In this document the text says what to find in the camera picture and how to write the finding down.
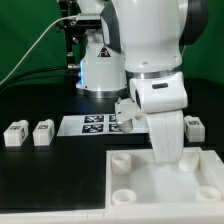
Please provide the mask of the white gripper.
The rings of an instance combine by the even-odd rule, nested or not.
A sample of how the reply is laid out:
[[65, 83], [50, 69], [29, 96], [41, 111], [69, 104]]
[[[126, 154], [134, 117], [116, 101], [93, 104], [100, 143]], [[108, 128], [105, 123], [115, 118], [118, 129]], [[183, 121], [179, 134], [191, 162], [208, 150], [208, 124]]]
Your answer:
[[131, 78], [131, 98], [146, 120], [158, 163], [176, 163], [183, 154], [183, 108], [188, 105], [183, 73], [151, 79]]

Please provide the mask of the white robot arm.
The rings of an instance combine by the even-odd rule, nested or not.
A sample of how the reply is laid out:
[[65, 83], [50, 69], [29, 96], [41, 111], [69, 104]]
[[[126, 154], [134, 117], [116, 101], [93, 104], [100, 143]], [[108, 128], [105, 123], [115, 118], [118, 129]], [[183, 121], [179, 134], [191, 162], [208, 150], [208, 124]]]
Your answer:
[[188, 105], [179, 46], [205, 30], [205, 0], [110, 0], [100, 19], [104, 43], [124, 55], [129, 97], [115, 104], [120, 130], [128, 133], [133, 119], [144, 120], [156, 161], [179, 161]]

